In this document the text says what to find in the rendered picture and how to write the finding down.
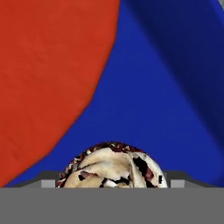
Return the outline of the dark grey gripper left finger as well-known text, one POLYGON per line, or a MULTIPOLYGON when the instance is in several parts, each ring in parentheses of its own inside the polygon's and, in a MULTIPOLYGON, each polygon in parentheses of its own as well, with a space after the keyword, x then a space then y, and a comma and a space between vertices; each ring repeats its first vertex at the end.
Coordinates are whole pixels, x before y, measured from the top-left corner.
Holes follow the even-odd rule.
POLYGON ((59 171, 42 171, 35 178, 16 184, 15 187, 55 188, 59 178, 59 171))

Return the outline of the blue tray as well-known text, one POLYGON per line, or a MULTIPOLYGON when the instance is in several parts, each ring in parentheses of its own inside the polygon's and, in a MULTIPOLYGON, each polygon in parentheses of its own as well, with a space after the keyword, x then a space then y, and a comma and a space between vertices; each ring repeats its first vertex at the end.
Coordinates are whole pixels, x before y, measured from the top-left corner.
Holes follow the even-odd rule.
POLYGON ((13 185, 61 171, 87 147, 120 141, 164 170, 224 187, 224 10, 218 0, 121 0, 94 98, 13 185))

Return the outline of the red bowl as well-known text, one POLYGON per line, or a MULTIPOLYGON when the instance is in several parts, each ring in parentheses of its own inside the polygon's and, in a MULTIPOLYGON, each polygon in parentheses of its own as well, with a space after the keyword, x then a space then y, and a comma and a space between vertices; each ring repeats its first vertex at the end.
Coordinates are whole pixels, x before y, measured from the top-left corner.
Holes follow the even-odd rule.
POLYGON ((120 0, 0 0, 0 187, 45 157, 91 101, 120 0))

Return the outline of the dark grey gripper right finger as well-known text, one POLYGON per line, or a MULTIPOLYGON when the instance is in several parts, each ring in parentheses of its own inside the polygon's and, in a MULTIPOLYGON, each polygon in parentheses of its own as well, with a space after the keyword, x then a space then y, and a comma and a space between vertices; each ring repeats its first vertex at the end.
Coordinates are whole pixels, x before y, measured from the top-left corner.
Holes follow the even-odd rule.
POLYGON ((214 185, 194 179, 184 171, 165 171, 164 176, 170 188, 214 188, 214 185))

